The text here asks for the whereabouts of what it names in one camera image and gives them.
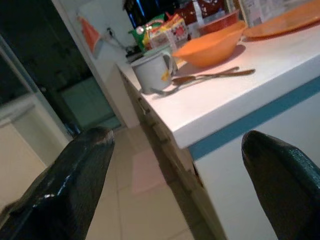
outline dark window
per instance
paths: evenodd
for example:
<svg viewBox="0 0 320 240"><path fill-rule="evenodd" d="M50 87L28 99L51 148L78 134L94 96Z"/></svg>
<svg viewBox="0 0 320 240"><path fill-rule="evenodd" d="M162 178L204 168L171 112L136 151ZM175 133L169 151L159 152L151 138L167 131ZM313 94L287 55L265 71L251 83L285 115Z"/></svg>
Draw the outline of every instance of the dark window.
<svg viewBox="0 0 320 240"><path fill-rule="evenodd" d="M29 91L20 82L12 69L0 56L0 106L27 94Z"/></svg>

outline white mug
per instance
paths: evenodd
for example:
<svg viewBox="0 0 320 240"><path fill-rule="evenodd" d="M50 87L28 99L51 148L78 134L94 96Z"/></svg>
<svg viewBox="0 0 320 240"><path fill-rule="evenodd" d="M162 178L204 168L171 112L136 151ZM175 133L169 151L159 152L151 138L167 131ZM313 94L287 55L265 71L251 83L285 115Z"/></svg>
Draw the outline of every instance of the white mug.
<svg viewBox="0 0 320 240"><path fill-rule="evenodd" d="M172 82L174 62L175 60L170 53L162 51L131 63L131 67L142 87L142 92L152 94L150 88L163 90L168 87Z"/></svg>

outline kitchen counter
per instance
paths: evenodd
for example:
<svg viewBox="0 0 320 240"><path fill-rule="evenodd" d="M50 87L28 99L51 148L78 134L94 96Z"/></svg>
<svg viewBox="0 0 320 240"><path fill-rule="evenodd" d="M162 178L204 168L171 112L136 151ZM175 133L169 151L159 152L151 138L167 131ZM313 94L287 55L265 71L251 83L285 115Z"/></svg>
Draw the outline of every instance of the kitchen counter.
<svg viewBox="0 0 320 240"><path fill-rule="evenodd" d="M241 41L235 55L211 69L186 64L183 73L215 73L239 66L250 76L219 78L169 97L140 97L179 148L188 148L228 240L276 240L241 154L243 135L255 129L300 148L320 167L320 25L256 42ZM119 66L141 86L128 65Z"/></svg>
<svg viewBox="0 0 320 240"><path fill-rule="evenodd" d="M165 98L142 97L183 149L320 76L319 43L320 25L273 39L242 41L242 54L202 73L239 66L241 70L254 68L255 74L206 81ZM119 67L139 90L132 68Z"/></svg>

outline cabinet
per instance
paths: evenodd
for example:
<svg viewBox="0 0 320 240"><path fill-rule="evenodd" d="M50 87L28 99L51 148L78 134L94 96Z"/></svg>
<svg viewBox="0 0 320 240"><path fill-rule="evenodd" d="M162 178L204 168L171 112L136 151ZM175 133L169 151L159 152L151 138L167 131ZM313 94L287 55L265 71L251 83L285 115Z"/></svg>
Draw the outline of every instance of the cabinet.
<svg viewBox="0 0 320 240"><path fill-rule="evenodd" d="M144 126L150 142L160 145L163 153L171 162L185 189L190 193L194 203L199 208L203 218L216 236L217 240L225 240L223 228L211 204L201 179L194 167L193 158L188 149L180 149L176 141L157 114L140 96L138 90L132 86L124 74L121 74L125 89L130 97L136 114Z"/></svg>

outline floor tile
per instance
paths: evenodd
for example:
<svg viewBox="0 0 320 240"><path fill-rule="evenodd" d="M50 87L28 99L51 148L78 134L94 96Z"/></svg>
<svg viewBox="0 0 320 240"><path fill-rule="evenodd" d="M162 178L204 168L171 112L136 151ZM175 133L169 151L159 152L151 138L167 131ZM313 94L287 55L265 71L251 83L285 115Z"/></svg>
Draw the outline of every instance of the floor tile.
<svg viewBox="0 0 320 240"><path fill-rule="evenodd" d="M101 193L101 198L116 194L118 191L117 186L117 171L116 171L116 159L113 155L109 164L109 168L106 172L106 177Z"/></svg>
<svg viewBox="0 0 320 240"><path fill-rule="evenodd" d="M188 227L168 185L133 194L119 191L123 240L167 240Z"/></svg>
<svg viewBox="0 0 320 240"><path fill-rule="evenodd" d="M121 240L117 194L100 198L86 240Z"/></svg>
<svg viewBox="0 0 320 240"><path fill-rule="evenodd" d="M191 229L187 229L177 236L170 238L169 240L215 240L215 237L211 233L209 227L205 222L201 222Z"/></svg>

